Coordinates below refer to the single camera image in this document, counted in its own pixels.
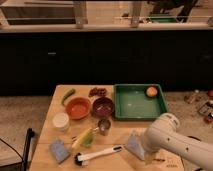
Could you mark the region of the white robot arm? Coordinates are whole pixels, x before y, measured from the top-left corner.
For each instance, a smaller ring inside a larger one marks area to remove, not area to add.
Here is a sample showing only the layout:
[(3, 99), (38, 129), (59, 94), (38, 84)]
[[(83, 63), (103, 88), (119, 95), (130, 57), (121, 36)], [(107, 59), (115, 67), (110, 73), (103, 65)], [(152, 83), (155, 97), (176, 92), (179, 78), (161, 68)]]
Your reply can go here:
[(198, 141), (177, 132), (178, 118), (171, 113), (158, 117), (142, 134), (141, 142), (148, 154), (160, 149), (177, 154), (200, 166), (213, 171), (213, 144)]

